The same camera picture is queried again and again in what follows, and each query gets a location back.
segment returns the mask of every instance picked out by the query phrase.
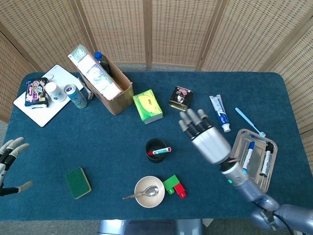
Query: tin can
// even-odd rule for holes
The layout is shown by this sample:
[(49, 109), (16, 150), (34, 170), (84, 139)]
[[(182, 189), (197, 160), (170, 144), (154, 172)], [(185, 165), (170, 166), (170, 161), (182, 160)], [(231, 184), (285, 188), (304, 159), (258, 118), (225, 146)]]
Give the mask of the tin can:
[(70, 100), (76, 105), (77, 108), (83, 109), (87, 106), (87, 99), (75, 85), (66, 85), (64, 87), (64, 92), (68, 95)]
[(186, 111), (189, 108), (193, 92), (183, 87), (175, 87), (168, 104), (176, 109)]

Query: toy block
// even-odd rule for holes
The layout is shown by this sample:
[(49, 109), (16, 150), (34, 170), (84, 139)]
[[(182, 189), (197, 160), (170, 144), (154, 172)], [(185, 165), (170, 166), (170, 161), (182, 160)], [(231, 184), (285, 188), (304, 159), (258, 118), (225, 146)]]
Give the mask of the toy block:
[(179, 195), (179, 197), (185, 198), (187, 196), (184, 187), (182, 186), (181, 183), (177, 184), (174, 186), (174, 189), (176, 190), (177, 194)]
[(176, 177), (176, 175), (173, 175), (172, 177), (170, 177), (166, 181), (164, 181), (163, 184), (164, 184), (166, 191), (169, 194), (173, 194), (175, 192), (174, 186), (179, 184), (179, 180)]

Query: white bowl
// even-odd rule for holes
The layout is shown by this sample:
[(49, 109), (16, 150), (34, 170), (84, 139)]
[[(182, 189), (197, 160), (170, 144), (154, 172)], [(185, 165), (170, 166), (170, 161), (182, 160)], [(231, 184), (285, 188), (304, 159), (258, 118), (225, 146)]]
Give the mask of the white bowl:
[(158, 194), (153, 197), (147, 197), (147, 196), (141, 196), (136, 197), (136, 201), (139, 203), (139, 205), (145, 207), (145, 208), (152, 208), (156, 207), (158, 204), (160, 204), (164, 198), (165, 195), (165, 188), (161, 180), (159, 180), (155, 176), (146, 176), (143, 177), (138, 181), (138, 183), (135, 186), (135, 193), (139, 193), (144, 191), (147, 187), (155, 185), (158, 188)]

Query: plastic bottle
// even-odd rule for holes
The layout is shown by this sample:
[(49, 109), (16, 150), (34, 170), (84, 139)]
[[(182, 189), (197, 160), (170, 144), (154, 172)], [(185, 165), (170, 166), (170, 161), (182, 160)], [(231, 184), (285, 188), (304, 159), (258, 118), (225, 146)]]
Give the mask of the plastic bottle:
[(111, 68), (109, 66), (109, 63), (107, 61), (107, 59), (102, 55), (101, 52), (96, 51), (94, 53), (94, 58), (99, 62), (99, 64), (102, 66), (102, 68), (110, 75), (112, 76), (111, 73)]

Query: marker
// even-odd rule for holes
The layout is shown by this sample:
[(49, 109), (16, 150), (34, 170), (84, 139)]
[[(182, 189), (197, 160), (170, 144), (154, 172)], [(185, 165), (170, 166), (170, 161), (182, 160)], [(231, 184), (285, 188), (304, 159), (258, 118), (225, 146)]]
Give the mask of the marker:
[(254, 144), (255, 144), (254, 141), (251, 141), (250, 144), (249, 144), (248, 152), (246, 154), (246, 159), (245, 159), (244, 165), (243, 165), (243, 171), (244, 171), (245, 174), (247, 174), (248, 164), (250, 162), (250, 158), (251, 158), (251, 155), (252, 155), (252, 152), (253, 152)]
[(268, 143), (268, 145), (265, 148), (265, 157), (264, 157), (264, 161), (263, 161), (263, 165), (262, 165), (262, 170), (260, 175), (267, 177), (268, 176), (268, 172), (269, 172), (269, 166), (270, 166), (270, 161), (272, 160), (272, 154), (274, 151), (274, 145), (271, 143)]
[(167, 147), (167, 148), (162, 148), (162, 149), (158, 149), (158, 150), (155, 150), (155, 151), (150, 151), (147, 154), (149, 156), (153, 156), (153, 155), (161, 154), (161, 153), (169, 153), (171, 151), (172, 151), (171, 147)]

